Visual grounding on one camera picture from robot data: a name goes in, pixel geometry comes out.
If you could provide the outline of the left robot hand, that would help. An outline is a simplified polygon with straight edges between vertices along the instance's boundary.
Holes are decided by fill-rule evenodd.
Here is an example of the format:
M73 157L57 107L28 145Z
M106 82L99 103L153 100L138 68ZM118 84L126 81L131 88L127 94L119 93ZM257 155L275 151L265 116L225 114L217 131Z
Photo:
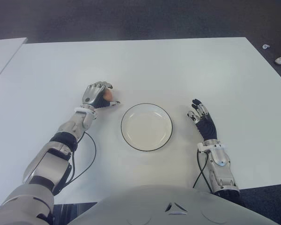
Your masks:
M113 86L108 82L90 84L83 94L82 105L94 109L119 105L119 101L113 101L111 89Z

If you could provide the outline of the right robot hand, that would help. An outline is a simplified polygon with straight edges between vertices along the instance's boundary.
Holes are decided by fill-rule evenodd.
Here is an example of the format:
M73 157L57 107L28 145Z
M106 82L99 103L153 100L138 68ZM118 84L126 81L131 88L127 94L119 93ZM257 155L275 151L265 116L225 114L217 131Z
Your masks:
M192 108L197 112L189 111L187 116L194 122L199 133L204 141L217 139L216 126L213 119L204 106L204 104L198 99L192 100Z

